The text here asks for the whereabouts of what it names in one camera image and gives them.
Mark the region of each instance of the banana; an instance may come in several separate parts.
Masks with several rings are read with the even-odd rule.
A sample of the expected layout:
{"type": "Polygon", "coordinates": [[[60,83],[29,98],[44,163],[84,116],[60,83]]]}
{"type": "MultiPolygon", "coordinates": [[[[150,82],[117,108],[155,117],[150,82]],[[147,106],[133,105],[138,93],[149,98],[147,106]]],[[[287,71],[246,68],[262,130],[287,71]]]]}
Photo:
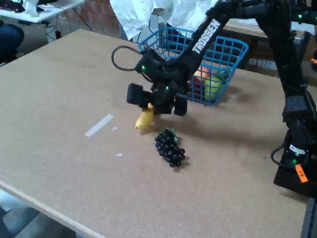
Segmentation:
{"type": "Polygon", "coordinates": [[[144,130],[150,125],[154,117],[154,107],[151,103],[148,104],[148,108],[143,110],[137,121],[135,122],[135,128],[144,130]]]}

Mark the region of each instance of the grape cluster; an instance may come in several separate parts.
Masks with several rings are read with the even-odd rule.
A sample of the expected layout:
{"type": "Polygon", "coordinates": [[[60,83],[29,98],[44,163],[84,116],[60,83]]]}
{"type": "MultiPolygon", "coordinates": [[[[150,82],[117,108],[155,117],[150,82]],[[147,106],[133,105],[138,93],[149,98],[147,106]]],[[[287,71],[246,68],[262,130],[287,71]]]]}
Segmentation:
{"type": "Polygon", "coordinates": [[[175,135],[168,129],[164,129],[155,137],[155,147],[166,162],[171,167],[181,165],[181,161],[185,159],[185,150],[180,149],[175,142],[175,135]]]}

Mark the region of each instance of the blue basket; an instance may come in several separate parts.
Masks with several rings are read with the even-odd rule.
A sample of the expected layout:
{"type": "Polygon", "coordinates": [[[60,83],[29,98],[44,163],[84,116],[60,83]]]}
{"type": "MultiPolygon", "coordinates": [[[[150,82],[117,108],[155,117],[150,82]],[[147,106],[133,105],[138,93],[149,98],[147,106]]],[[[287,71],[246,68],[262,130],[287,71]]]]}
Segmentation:
{"type": "MultiPolygon", "coordinates": [[[[143,40],[139,48],[152,48],[162,58],[170,60],[186,49],[193,40],[190,37],[192,33],[182,28],[161,28],[143,40]]],[[[217,104],[248,49],[243,41],[217,36],[205,53],[201,67],[189,79],[189,91],[184,97],[205,105],[217,104]]]]}

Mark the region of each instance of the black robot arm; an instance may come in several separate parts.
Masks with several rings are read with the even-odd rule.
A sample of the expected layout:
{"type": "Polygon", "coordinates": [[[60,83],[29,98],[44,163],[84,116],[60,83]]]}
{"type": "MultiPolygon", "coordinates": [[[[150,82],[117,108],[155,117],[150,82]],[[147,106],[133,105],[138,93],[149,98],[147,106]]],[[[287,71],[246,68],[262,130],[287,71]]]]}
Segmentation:
{"type": "Polygon", "coordinates": [[[311,156],[316,153],[317,118],[316,106],[307,91],[293,46],[295,34],[290,30],[291,20],[306,19],[310,23],[314,15],[307,14],[309,9],[300,4],[298,5],[301,8],[298,8],[294,7],[295,2],[292,2],[291,8],[289,3],[280,0],[219,0],[206,12],[206,19],[193,34],[193,40],[177,58],[165,61],[152,49],[145,49],[142,52],[143,56],[135,70],[153,84],[151,92],[145,92],[141,86],[131,84],[127,102],[139,105],[141,108],[147,108],[148,103],[151,103],[156,114],[170,114],[175,106],[175,114],[185,115],[186,109],[181,112],[176,110],[177,94],[187,93],[187,82],[199,68],[204,54],[219,31],[231,18],[255,18],[268,37],[285,93],[282,115],[289,129],[282,145],[278,148],[284,149],[281,162],[273,158],[278,149],[271,155],[272,160],[279,165],[274,183],[317,197],[317,176],[315,183],[303,185],[295,172],[296,165],[302,166],[304,171],[309,171],[311,156]]]}

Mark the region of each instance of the orange label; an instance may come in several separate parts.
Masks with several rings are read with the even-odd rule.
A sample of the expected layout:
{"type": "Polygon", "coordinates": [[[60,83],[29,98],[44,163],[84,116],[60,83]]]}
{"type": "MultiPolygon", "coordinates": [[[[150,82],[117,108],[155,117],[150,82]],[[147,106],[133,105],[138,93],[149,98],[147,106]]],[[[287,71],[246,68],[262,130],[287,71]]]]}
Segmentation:
{"type": "Polygon", "coordinates": [[[296,169],[296,172],[298,174],[298,177],[301,179],[302,182],[307,182],[308,179],[303,171],[303,168],[301,165],[295,165],[295,169],[296,169]]]}

